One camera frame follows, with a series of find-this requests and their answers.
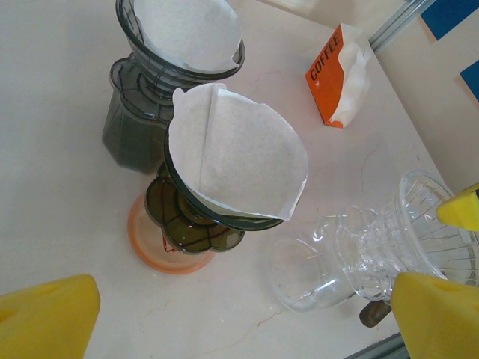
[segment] wall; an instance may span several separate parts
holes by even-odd
[[[260,0],[335,28],[340,22],[372,36],[405,0]]]
[[[436,41],[416,19],[377,54],[451,190],[479,182],[479,102],[460,72],[479,59],[479,10]]]

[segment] wooden handle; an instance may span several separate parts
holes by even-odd
[[[366,327],[373,328],[378,325],[391,310],[391,306],[385,301],[372,301],[362,309],[359,314],[359,319]]]

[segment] white paper filter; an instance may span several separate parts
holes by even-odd
[[[289,220],[308,178],[306,150],[287,121],[223,84],[173,95],[169,149],[181,180],[224,215]]]
[[[331,121],[341,122],[346,127],[358,113],[369,91],[366,64],[373,57],[373,50],[360,28],[341,24],[341,29],[344,46],[338,60],[344,72],[343,90]]]
[[[145,45],[187,70],[217,73],[238,66],[232,57],[242,31],[225,0],[135,0]]]

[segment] tabletop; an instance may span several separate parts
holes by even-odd
[[[130,50],[113,0],[1,0],[0,294],[92,274],[101,310],[85,358],[344,358],[397,332],[373,329],[357,296],[305,315],[264,274],[268,241],[312,230],[348,204],[378,208],[405,171],[438,176],[377,59],[346,129],[324,126],[305,80],[332,29],[255,0],[231,1],[246,60],[228,90],[265,102],[298,132],[309,178],[293,218],[247,233],[184,276],[146,266],[126,234],[152,177],[118,167],[101,141],[109,68]]]

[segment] clear glass dripper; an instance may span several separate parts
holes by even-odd
[[[378,213],[348,206],[319,218],[314,234],[280,239],[269,255],[269,282],[293,311],[330,307],[354,293],[389,301],[396,276],[415,271],[477,286],[478,234],[439,222],[450,192],[411,171]]]

